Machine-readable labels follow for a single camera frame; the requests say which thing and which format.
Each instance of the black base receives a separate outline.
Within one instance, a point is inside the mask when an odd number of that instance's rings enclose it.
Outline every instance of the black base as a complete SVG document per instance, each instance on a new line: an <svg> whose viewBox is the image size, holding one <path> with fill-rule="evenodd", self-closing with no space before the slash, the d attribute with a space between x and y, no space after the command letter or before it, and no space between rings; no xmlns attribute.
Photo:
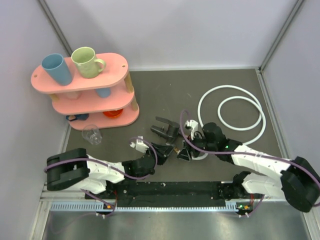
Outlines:
<svg viewBox="0 0 320 240"><path fill-rule="evenodd" d="M232 183L220 183L219 181L196 182L135 182L127 180L114 184L113 189L97 194L101 199L115 199L117 193L118 207L224 207L225 197L221 194L225 188L232 188ZM239 196L228 195L230 199L238 199Z"/></svg>

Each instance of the white wall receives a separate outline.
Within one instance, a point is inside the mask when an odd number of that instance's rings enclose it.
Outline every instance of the white wall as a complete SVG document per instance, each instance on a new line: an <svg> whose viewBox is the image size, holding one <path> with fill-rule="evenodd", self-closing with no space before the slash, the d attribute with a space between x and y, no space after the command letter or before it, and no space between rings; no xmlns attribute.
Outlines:
<svg viewBox="0 0 320 240"><path fill-rule="evenodd" d="M46 159L58 153L66 130L49 97L32 88L31 74L43 57L64 51L35 0L2 3L0 32L0 239L25 240Z"/></svg>
<svg viewBox="0 0 320 240"><path fill-rule="evenodd" d="M296 0L47 0L73 50L131 70L261 65Z"/></svg>
<svg viewBox="0 0 320 240"><path fill-rule="evenodd" d="M307 0L265 70L291 157L320 173L320 1Z"/></svg>

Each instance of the blue cup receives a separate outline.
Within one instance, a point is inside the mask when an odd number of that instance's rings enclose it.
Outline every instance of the blue cup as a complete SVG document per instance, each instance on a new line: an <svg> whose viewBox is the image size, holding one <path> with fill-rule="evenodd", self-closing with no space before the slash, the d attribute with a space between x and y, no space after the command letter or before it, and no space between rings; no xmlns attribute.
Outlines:
<svg viewBox="0 0 320 240"><path fill-rule="evenodd" d="M53 53L46 56L41 65L58 84L66 86L72 82L72 75L61 54Z"/></svg>
<svg viewBox="0 0 320 240"><path fill-rule="evenodd" d="M110 87L98 88L95 90L100 98L107 98L111 94Z"/></svg>

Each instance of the clear plastic cup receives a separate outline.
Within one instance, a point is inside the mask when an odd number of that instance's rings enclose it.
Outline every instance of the clear plastic cup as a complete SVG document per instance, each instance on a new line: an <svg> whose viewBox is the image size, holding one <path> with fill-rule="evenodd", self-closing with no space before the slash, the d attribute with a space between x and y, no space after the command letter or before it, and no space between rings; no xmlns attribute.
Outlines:
<svg viewBox="0 0 320 240"><path fill-rule="evenodd" d="M99 128L94 124L87 125L83 128L82 137L92 145L98 145L102 141Z"/></svg>

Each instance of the green mug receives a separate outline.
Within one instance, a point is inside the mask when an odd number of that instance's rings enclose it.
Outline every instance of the green mug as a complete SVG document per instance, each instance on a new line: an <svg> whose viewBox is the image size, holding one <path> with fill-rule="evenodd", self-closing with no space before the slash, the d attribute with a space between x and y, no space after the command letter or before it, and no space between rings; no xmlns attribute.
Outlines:
<svg viewBox="0 0 320 240"><path fill-rule="evenodd" d="M106 68L106 62L97 58L95 50L88 46L75 50L71 55L71 59L81 76L86 79L95 78Z"/></svg>

